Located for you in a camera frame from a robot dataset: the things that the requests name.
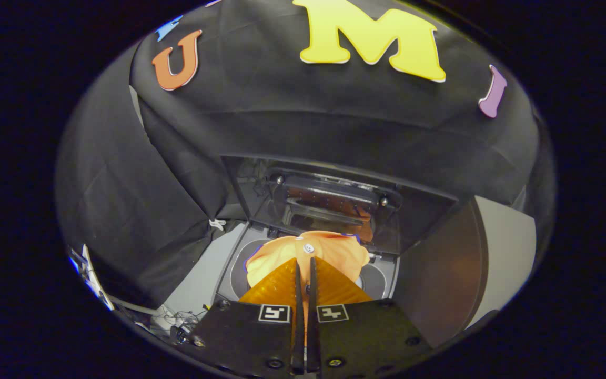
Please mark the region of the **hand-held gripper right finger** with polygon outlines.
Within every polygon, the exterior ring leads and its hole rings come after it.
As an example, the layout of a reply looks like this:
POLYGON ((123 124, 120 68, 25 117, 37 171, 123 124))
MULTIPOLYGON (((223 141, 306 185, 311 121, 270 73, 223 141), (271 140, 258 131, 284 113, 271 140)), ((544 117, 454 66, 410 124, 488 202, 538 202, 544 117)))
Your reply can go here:
POLYGON ((343 273, 310 260, 306 370, 318 377, 387 377, 432 355, 392 299, 372 300, 343 273))

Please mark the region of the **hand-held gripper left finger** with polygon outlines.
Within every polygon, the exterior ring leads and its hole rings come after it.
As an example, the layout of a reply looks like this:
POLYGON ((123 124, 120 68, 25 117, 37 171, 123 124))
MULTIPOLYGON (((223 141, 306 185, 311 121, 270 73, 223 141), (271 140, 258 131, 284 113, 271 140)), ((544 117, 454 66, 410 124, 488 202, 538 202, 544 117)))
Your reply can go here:
POLYGON ((218 300, 190 333, 190 355, 235 377, 305 372, 300 266, 281 264, 240 300, 218 300))

